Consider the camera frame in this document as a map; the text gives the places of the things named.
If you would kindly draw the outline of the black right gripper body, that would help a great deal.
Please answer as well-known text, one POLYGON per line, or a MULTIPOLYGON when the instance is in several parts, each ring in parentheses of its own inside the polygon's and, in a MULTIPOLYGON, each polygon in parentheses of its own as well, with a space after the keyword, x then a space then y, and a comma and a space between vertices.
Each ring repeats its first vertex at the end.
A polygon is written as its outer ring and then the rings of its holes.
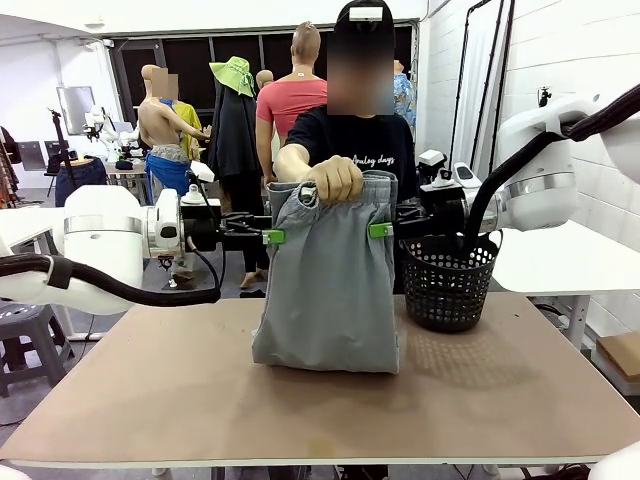
POLYGON ((425 220, 419 227, 421 236, 463 234, 467 218, 467 200, 462 186, 434 187, 422 185, 419 199, 425 220))

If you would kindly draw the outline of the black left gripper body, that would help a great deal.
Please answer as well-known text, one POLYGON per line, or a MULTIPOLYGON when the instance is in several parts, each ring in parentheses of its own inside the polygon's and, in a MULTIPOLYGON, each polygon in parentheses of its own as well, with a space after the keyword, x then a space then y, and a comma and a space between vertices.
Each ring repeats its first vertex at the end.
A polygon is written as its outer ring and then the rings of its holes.
POLYGON ((190 237, 197 250, 215 251, 223 241, 219 231, 222 217, 220 202, 210 201, 209 205, 181 202, 180 212, 185 250, 191 251, 187 243, 190 237))

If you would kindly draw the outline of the person's right hand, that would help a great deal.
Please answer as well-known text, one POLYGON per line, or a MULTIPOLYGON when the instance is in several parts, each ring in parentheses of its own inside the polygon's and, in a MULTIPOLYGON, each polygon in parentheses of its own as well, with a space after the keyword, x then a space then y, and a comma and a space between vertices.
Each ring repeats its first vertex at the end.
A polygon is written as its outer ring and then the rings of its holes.
POLYGON ((319 199, 329 204, 355 200, 364 186, 361 170, 351 159, 341 156, 332 156, 310 167, 301 181, 312 182, 319 199))

